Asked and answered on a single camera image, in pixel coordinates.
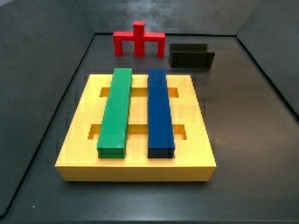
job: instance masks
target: red block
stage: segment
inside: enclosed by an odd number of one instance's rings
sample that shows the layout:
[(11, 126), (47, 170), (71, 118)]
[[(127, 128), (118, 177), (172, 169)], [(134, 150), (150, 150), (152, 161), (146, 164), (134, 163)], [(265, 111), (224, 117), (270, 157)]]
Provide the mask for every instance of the red block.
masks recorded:
[(123, 56), (123, 41), (135, 42), (135, 56), (146, 56), (146, 42), (158, 43), (158, 53), (159, 58), (164, 57), (164, 33), (162, 32), (146, 32), (146, 22), (134, 22), (134, 31), (115, 31), (114, 33), (114, 45), (115, 45), (115, 55), (118, 57)]

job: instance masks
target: toy block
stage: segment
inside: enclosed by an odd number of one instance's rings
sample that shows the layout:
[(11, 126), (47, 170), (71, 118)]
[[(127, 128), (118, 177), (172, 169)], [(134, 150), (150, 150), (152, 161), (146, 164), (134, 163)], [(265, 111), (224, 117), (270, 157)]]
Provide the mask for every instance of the toy block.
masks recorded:
[(124, 158), (131, 101), (132, 69), (116, 68), (98, 137), (98, 157)]
[(171, 44), (171, 67), (211, 68), (215, 52), (207, 52), (207, 44)]
[(114, 46), (116, 57), (123, 56), (123, 41), (135, 42), (135, 56), (146, 56), (146, 42), (158, 43), (156, 57), (164, 57), (164, 33), (162, 32), (146, 32), (146, 22), (134, 22), (134, 31), (115, 31), (114, 32)]
[(174, 158), (148, 158), (147, 74), (132, 75), (126, 158), (99, 158), (112, 74), (88, 77), (56, 169), (66, 181), (208, 181), (216, 168), (190, 75), (166, 75), (172, 111)]
[(163, 69), (150, 69), (147, 78), (148, 158), (174, 157), (174, 126)]

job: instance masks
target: green bar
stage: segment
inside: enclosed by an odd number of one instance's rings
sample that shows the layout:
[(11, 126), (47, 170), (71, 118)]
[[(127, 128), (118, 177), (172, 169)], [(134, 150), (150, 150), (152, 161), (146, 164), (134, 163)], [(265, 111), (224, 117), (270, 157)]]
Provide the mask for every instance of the green bar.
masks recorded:
[(98, 137), (98, 157), (124, 158), (131, 102), (132, 68), (116, 68)]

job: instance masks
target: black block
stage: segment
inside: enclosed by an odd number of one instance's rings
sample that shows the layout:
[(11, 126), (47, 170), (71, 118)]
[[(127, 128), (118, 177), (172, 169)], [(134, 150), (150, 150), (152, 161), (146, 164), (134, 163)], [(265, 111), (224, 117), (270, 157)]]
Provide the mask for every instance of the black block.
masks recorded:
[(211, 68), (215, 52), (207, 52), (207, 44), (171, 44), (171, 67)]

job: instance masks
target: yellow base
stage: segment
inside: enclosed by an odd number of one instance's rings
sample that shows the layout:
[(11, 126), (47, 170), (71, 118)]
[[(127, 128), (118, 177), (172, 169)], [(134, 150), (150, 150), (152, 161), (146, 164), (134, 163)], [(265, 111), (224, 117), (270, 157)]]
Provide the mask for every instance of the yellow base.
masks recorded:
[(208, 181), (216, 168), (190, 75), (167, 75), (175, 158), (147, 158), (147, 75), (134, 75), (126, 158), (99, 158), (111, 74), (92, 74), (56, 168), (67, 181)]

